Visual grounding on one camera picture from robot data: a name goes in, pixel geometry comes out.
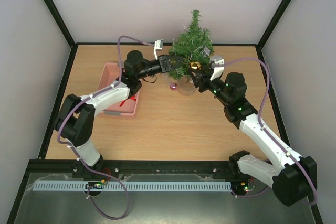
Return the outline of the silver gift box ornament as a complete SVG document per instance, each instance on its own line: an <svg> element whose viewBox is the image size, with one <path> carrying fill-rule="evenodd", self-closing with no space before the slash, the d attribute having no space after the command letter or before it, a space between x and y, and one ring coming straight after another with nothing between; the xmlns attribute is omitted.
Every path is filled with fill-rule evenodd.
<svg viewBox="0 0 336 224"><path fill-rule="evenodd" d="M201 51L201 54L203 57L209 57L211 55L211 50L205 46L204 49Z"/></svg>

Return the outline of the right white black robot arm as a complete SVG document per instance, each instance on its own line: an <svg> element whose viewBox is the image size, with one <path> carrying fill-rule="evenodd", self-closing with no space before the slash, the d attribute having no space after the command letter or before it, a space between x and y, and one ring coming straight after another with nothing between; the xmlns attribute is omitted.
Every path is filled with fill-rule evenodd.
<svg viewBox="0 0 336 224"><path fill-rule="evenodd" d="M246 99L247 84L243 74L230 72L221 79L222 69L208 73L189 69L199 92L210 91L224 106L228 121L250 137L268 157L262 161L247 151L229 158L229 172L239 178L250 175L270 187L286 206L317 195L317 164L310 156L303 157L275 134Z"/></svg>

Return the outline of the pink bauble ornament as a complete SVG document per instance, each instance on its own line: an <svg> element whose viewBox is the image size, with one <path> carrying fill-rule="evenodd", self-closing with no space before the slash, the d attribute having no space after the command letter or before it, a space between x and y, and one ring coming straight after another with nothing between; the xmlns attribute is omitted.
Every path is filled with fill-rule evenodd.
<svg viewBox="0 0 336 224"><path fill-rule="evenodd" d="M171 89L172 91L177 91L177 89L178 89L178 85L177 85L177 83L172 82L172 83L170 84L170 89Z"/></svg>

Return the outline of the gold bauble ornament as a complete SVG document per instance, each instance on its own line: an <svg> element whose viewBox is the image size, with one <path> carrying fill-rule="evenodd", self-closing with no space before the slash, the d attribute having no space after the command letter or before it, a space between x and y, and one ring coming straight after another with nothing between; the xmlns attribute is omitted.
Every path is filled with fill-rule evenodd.
<svg viewBox="0 0 336 224"><path fill-rule="evenodd" d="M202 65L199 62L195 61L190 63L190 68L194 70L201 70Z"/></svg>

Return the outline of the clear led string lights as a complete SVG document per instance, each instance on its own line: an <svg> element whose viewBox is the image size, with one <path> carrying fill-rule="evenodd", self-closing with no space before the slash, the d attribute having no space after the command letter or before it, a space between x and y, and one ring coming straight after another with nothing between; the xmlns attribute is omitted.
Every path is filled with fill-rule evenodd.
<svg viewBox="0 0 336 224"><path fill-rule="evenodd" d="M211 50L209 57L203 57L201 51L204 47ZM181 56L184 58L183 66L170 72L169 75L175 80L181 79L187 75L187 70L191 62L199 62L201 65L209 64L209 59L213 55L213 43L210 38L210 31L207 28L202 28L197 21L192 21L188 29L181 33L172 44L169 50L169 55Z"/></svg>

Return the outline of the red ribbon bow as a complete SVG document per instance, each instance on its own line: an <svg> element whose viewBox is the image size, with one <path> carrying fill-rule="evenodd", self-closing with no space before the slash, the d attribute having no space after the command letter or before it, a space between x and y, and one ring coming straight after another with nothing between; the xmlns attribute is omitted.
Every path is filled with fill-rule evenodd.
<svg viewBox="0 0 336 224"><path fill-rule="evenodd" d="M121 108L123 106L129 106L132 102L137 102L136 96L132 96L131 98L128 98L127 100L122 101L119 107Z"/></svg>

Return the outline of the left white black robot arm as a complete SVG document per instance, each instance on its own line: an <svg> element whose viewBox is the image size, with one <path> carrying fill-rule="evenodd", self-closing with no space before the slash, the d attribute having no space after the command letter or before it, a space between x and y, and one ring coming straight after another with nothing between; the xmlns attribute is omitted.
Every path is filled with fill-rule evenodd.
<svg viewBox="0 0 336 224"><path fill-rule="evenodd" d="M138 50L129 52L118 79L110 85L89 95L70 94L64 99L54 122L57 142L66 144L89 172L103 175L99 171L103 158L90 139L97 114L136 95L146 77L171 72L182 63L181 56L160 55L149 61Z"/></svg>

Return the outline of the small green christmas tree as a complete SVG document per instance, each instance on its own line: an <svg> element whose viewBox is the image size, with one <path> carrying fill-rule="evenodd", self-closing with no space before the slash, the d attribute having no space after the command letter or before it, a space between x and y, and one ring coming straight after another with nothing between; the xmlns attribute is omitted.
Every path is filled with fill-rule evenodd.
<svg viewBox="0 0 336 224"><path fill-rule="evenodd" d="M191 13L190 24L169 49L169 55L183 58L182 65L164 74L165 82L170 89L183 96L191 96L196 92L192 77L188 74L192 63L198 62L201 66L207 67L210 57L214 54L211 32L200 25L200 11L195 9Z"/></svg>

